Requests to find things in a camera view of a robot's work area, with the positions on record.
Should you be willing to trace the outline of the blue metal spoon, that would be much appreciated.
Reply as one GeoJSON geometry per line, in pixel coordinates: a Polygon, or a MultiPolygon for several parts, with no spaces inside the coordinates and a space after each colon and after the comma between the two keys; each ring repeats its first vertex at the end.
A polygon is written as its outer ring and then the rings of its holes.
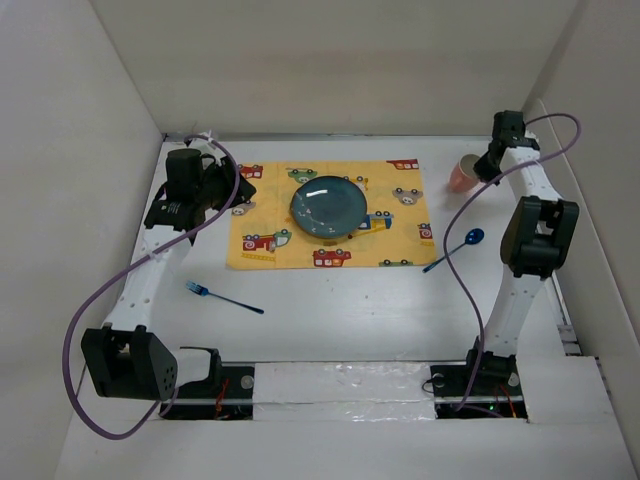
{"type": "MultiPolygon", "coordinates": [[[[485,232],[483,229],[481,228],[474,228],[472,230],[470,230],[464,239],[464,242],[461,243],[460,245],[458,245],[457,247],[453,248],[452,250],[449,251],[450,255],[453,255],[454,253],[456,253],[457,251],[459,251],[460,249],[464,248],[465,246],[472,246],[472,245],[477,245],[479,244],[485,237],[485,232]]],[[[440,263],[444,262],[446,259],[446,256],[443,255],[442,257],[438,258],[437,260],[435,260],[434,262],[432,262],[431,264],[425,266],[422,269],[423,273],[427,273],[431,270],[433,270],[436,266],[438,266],[440,263]]]]}

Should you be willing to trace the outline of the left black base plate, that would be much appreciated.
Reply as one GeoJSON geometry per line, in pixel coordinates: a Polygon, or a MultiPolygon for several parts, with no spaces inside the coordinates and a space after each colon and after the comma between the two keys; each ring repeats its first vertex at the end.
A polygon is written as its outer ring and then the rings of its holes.
{"type": "Polygon", "coordinates": [[[254,364],[223,364],[221,379],[183,385],[172,406],[164,403],[159,416],[166,420],[245,421],[253,419],[254,364]]]}

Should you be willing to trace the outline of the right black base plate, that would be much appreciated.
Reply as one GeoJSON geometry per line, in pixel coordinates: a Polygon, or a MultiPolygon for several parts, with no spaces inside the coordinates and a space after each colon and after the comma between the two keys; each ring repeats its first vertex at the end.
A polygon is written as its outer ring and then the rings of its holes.
{"type": "Polygon", "coordinates": [[[517,371],[506,377],[490,377],[479,371],[470,393],[465,396],[471,368],[463,364],[435,364],[422,384],[433,396],[438,420],[444,419],[527,419],[524,394],[517,371]]]}

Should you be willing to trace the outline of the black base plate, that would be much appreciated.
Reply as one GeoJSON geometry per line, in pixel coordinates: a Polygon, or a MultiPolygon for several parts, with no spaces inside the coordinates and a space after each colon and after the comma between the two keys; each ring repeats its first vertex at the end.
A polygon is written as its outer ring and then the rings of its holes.
{"type": "Polygon", "coordinates": [[[166,420],[245,421],[253,419],[254,364],[223,364],[221,379],[183,385],[172,406],[164,403],[159,416],[166,420]]]}
{"type": "Polygon", "coordinates": [[[479,371],[470,393],[465,396],[471,368],[463,364],[435,364],[422,384],[433,396],[438,420],[444,419],[527,419],[524,394],[517,371],[506,377],[490,377],[479,371]]]}

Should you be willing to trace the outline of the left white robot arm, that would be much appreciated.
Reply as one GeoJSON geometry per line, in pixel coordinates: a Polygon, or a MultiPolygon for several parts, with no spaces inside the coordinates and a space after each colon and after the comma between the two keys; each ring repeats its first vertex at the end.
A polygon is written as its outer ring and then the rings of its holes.
{"type": "Polygon", "coordinates": [[[105,398],[167,401],[184,386],[201,396],[222,387],[217,350],[171,350],[152,323],[197,234],[256,192],[230,153],[212,137],[189,135],[168,152],[166,180],[143,222],[139,258],[120,298],[99,328],[85,330],[81,349],[96,393],[105,398]]]}

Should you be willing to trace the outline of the yellow cartoon car placemat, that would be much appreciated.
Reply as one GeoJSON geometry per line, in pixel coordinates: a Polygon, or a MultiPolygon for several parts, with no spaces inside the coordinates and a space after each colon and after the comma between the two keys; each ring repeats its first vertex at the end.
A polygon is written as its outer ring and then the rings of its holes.
{"type": "Polygon", "coordinates": [[[420,165],[415,159],[375,161],[242,161],[256,188],[232,208],[227,264],[236,270],[420,266],[436,257],[420,165]],[[367,214],[355,232],[321,240],[303,232],[290,203],[305,182],[332,175],[356,185],[367,214]]]}

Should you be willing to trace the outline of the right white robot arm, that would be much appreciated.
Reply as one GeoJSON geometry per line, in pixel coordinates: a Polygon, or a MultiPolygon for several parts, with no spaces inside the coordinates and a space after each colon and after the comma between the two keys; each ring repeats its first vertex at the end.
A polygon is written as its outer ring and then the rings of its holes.
{"type": "Polygon", "coordinates": [[[506,384],[517,375],[519,337],[533,301],[546,279],[560,269],[579,217],[577,203],[562,198],[542,167],[537,139],[526,131],[524,115],[494,115],[488,151],[474,165],[484,182],[508,181],[518,203],[500,244],[503,276],[496,302],[474,349],[479,360],[462,369],[473,393],[506,384]]]}

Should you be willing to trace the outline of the pink paper cup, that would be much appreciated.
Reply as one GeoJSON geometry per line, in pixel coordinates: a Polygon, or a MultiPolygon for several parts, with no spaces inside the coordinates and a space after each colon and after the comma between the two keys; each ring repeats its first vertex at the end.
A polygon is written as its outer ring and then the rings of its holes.
{"type": "Polygon", "coordinates": [[[464,155],[454,166],[448,181],[448,189],[452,193],[466,193],[479,184],[474,166],[480,159],[478,155],[464,155]]]}

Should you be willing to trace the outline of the blue metal fork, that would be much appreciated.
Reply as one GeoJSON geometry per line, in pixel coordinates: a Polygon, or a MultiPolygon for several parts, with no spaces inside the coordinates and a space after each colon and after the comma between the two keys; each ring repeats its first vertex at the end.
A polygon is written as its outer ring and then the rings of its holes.
{"type": "Polygon", "coordinates": [[[200,297],[213,297],[225,302],[228,302],[230,304],[233,304],[235,306],[241,307],[243,309],[246,309],[248,311],[251,311],[253,313],[259,314],[259,315],[263,315],[265,313],[265,311],[261,308],[246,304],[246,303],[242,303],[236,300],[233,300],[231,298],[216,294],[211,292],[208,288],[206,288],[205,286],[198,284],[196,282],[193,281],[187,281],[185,284],[186,288],[192,292],[195,295],[198,295],[200,297]]]}

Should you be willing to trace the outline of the dark teal ceramic plate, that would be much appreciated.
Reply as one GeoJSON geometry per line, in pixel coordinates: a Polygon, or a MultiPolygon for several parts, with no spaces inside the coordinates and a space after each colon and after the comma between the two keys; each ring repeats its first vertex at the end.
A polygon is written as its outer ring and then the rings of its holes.
{"type": "Polygon", "coordinates": [[[320,176],[293,194],[290,213],[294,223],[318,239],[339,239],[354,232],[367,217],[363,191],[348,179],[320,176]]]}

